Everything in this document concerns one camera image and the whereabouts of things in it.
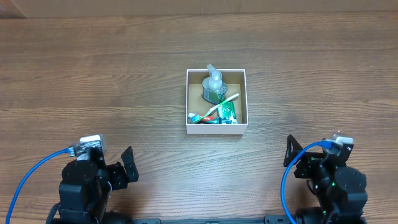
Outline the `green Dettol soap bar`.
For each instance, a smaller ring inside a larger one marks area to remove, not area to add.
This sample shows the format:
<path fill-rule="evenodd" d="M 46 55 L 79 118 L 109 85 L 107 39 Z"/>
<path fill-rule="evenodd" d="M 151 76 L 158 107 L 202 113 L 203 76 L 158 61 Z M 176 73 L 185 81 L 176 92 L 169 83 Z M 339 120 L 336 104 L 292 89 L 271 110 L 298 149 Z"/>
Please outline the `green Dettol soap bar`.
<path fill-rule="evenodd" d="M 230 101 L 217 109 L 220 124 L 237 124 L 234 102 Z"/>

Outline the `green white toothbrush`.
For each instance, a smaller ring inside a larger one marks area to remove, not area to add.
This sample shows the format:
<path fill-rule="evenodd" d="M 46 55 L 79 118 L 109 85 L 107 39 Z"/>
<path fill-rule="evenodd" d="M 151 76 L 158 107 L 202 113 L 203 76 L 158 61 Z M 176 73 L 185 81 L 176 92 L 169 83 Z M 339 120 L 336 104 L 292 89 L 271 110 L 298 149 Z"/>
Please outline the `green white toothbrush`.
<path fill-rule="evenodd" d="M 214 113 L 219 107 L 223 106 L 225 103 L 228 103 L 230 101 L 234 101 L 236 98 L 238 98 L 240 96 L 239 93 L 234 94 L 230 97 L 228 97 L 227 99 L 225 99 L 224 101 L 222 101 L 221 103 L 213 106 L 212 108 L 210 108 L 208 110 L 208 112 L 206 114 L 203 115 L 193 115 L 191 113 L 188 114 L 188 117 L 192 119 L 192 123 L 199 123 L 200 121 L 202 121 L 204 118 L 206 118 L 207 116 L 209 116 L 210 114 Z"/>

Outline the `green toothpaste tube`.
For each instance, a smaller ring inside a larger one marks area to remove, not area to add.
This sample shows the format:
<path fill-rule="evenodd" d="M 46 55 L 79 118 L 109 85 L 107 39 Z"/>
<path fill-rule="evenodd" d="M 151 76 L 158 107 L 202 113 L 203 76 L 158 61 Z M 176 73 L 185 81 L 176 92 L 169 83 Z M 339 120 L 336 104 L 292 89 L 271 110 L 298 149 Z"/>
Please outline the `green toothpaste tube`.
<path fill-rule="evenodd" d="M 191 124 L 218 124 L 219 119 L 213 116 L 205 116 L 197 113 L 189 113 L 188 120 Z"/>

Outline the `clear pump soap bottle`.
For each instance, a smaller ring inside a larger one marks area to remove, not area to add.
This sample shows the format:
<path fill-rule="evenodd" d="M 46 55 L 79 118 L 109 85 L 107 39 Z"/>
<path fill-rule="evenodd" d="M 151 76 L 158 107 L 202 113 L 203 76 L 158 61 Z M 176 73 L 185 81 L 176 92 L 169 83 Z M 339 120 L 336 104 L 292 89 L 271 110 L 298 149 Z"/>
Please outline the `clear pump soap bottle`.
<path fill-rule="evenodd" d="M 224 101 L 228 86 L 223 81 L 223 75 L 219 70 L 211 64 L 207 65 L 207 69 L 209 71 L 209 77 L 206 77 L 202 81 L 202 98 L 211 104 L 217 105 Z"/>

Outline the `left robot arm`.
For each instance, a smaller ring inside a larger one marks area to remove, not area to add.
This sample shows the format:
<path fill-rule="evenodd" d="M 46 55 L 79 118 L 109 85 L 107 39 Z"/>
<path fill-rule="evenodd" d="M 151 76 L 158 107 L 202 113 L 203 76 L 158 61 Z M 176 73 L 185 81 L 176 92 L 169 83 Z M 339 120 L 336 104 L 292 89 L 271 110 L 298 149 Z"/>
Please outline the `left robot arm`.
<path fill-rule="evenodd" d="M 138 181 L 132 147 L 122 154 L 122 162 L 107 165 L 99 146 L 79 146 L 77 159 L 62 170 L 60 202 L 49 212 L 47 223 L 132 223 L 122 213 L 106 210 L 111 192 Z"/>

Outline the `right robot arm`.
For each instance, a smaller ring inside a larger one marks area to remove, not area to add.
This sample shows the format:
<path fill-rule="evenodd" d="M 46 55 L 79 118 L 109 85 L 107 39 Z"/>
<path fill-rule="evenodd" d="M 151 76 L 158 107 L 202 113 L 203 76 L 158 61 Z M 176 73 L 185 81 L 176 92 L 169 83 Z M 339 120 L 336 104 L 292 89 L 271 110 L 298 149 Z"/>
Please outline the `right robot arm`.
<path fill-rule="evenodd" d="M 368 201 L 367 179 L 359 170 L 346 165 L 354 148 L 354 139 L 334 134 L 302 147 L 290 134 L 284 158 L 285 172 L 280 185 L 282 208 L 290 223 L 365 223 L 363 208 Z M 290 170 L 307 181 L 318 207 L 298 209 L 292 215 L 285 200 Z"/>

